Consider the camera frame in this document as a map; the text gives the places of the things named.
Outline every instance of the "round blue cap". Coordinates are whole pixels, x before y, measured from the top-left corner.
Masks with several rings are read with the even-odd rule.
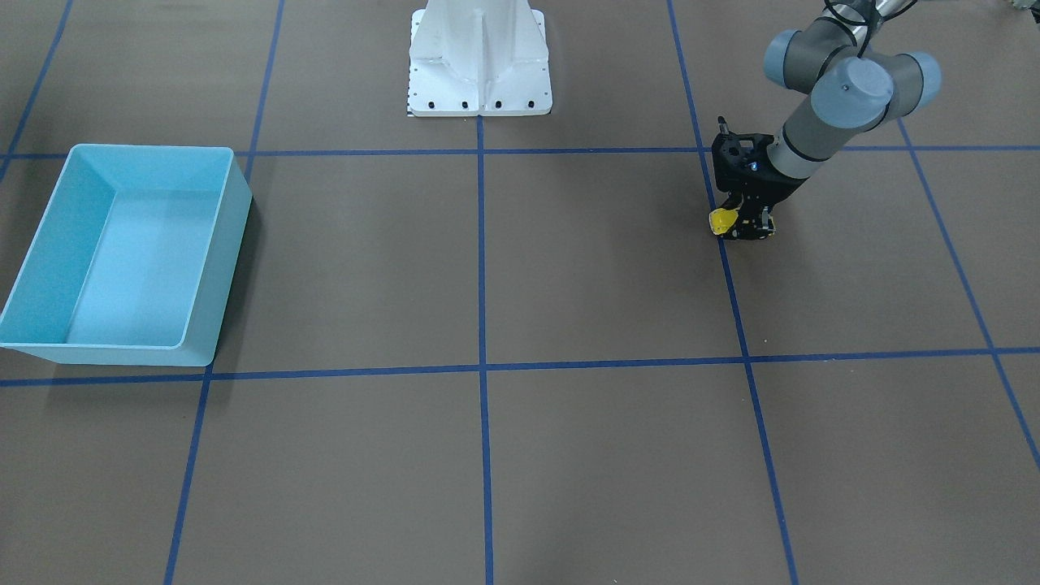
[[[765,49],[765,59],[762,62],[765,77],[781,87],[787,87],[787,83],[783,80],[783,61],[787,58],[787,46],[796,34],[798,31],[789,28],[777,34]]]
[[[917,107],[924,107],[935,99],[935,96],[942,87],[942,69],[939,68],[939,61],[935,60],[935,57],[928,53],[913,52],[906,54],[913,57],[913,60],[917,61],[917,65],[920,66],[925,85],[921,88],[920,101],[917,102]]]
[[[857,57],[839,61],[812,88],[816,116],[835,128],[859,128],[885,110],[895,84],[885,68]]]

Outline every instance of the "white metal bracket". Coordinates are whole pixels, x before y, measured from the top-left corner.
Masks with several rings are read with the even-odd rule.
[[[540,116],[552,109],[545,16],[527,0],[428,0],[412,15],[408,111]]]

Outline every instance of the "light blue plastic container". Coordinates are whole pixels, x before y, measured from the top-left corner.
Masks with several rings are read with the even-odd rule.
[[[0,347],[58,363],[208,364],[251,201],[231,149],[76,146]]]

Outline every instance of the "yellow object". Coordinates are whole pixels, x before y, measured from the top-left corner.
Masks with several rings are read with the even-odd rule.
[[[729,231],[736,223],[736,209],[723,209],[722,207],[708,213],[708,224],[711,226],[711,233],[722,235]]]

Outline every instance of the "blue bin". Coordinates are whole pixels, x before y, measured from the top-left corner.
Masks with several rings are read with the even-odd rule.
[[[76,146],[0,347],[58,363],[208,364],[251,201],[231,149]]]

